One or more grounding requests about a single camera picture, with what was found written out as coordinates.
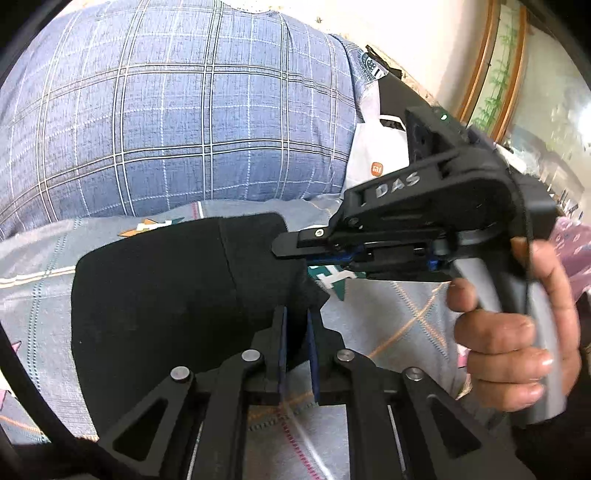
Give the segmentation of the person right hand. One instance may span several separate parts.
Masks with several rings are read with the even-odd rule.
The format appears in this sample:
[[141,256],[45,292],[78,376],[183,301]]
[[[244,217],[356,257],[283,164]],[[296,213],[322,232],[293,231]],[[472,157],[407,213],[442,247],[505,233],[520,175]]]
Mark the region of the person right hand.
[[447,306],[460,314],[454,327],[455,340],[470,350],[467,370],[473,391],[483,407],[503,412],[534,405],[544,393],[542,379],[552,372],[561,373],[563,393],[569,395],[582,367],[579,317],[554,246],[543,240],[527,245],[518,237],[511,243],[519,261],[531,259],[534,276],[547,292],[557,329],[558,354],[534,346],[536,329],[529,317],[478,308],[477,290],[468,280],[453,280],[447,291]]

